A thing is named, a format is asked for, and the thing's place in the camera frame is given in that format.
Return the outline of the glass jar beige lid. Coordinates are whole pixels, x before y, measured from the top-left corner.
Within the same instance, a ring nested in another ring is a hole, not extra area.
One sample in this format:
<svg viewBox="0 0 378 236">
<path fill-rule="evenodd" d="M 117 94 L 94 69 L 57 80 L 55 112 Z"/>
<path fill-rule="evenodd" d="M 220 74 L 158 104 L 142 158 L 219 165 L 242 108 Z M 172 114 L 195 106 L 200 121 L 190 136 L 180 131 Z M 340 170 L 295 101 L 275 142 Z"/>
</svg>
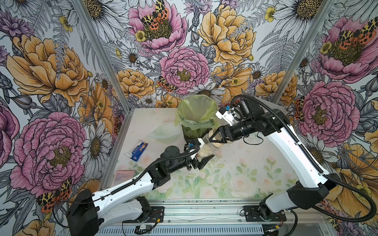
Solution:
<svg viewBox="0 0 378 236">
<path fill-rule="evenodd" d="M 223 144 L 222 143 L 212 143 L 210 142 L 211 136 L 214 134 L 214 130 L 209 130 L 202 138 L 198 138 L 200 142 L 200 150 L 197 153 L 198 158 L 205 158 L 213 155 L 218 149 L 220 149 Z"/>
</svg>

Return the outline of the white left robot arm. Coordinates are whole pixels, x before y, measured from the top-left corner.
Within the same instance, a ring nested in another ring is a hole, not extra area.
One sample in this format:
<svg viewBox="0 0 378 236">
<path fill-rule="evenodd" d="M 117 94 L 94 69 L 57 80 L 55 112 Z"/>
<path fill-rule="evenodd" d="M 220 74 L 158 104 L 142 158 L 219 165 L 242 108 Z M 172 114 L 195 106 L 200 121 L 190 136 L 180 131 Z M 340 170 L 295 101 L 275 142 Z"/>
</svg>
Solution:
<svg viewBox="0 0 378 236">
<path fill-rule="evenodd" d="M 94 236 L 101 228 L 119 221 L 144 221 L 151 207 L 142 197 L 166 184 L 171 174 L 182 169 L 203 169 L 214 155 L 200 156 L 199 146 L 180 153 L 176 146 L 167 147 L 160 158 L 136 177 L 112 188 L 92 193 L 78 193 L 66 214 L 72 236 Z"/>
</svg>

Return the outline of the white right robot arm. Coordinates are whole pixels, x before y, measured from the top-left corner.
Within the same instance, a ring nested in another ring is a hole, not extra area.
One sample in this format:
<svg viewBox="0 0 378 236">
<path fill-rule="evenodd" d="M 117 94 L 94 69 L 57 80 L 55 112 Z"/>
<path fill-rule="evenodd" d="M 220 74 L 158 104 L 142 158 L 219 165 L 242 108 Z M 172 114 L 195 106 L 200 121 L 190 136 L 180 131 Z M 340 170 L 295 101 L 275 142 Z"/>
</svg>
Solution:
<svg viewBox="0 0 378 236">
<path fill-rule="evenodd" d="M 319 204 L 336 184 L 326 178 L 328 171 L 320 166 L 294 133 L 287 117 L 278 109 L 245 97 L 235 107 L 221 107 L 216 116 L 227 122 L 209 137 L 213 144 L 227 144 L 261 133 L 283 154 L 298 182 L 280 194 L 270 194 L 259 204 L 257 214 L 264 221 L 284 209 L 310 209 Z"/>
</svg>

